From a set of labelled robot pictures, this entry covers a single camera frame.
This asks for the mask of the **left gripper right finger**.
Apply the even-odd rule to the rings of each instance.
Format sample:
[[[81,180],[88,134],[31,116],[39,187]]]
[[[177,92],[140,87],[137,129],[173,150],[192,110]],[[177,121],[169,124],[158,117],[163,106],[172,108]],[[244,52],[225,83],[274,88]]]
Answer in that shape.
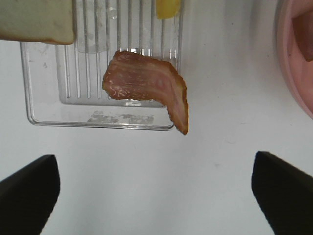
[[[255,155],[251,188],[276,235],[313,233],[313,178],[270,152]]]

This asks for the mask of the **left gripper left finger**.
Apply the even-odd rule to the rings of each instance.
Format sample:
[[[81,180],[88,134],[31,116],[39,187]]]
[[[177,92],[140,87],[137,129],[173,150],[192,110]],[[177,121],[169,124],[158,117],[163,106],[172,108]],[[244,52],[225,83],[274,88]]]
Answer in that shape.
[[[0,182],[0,233],[39,235],[60,194],[54,155],[43,155]]]

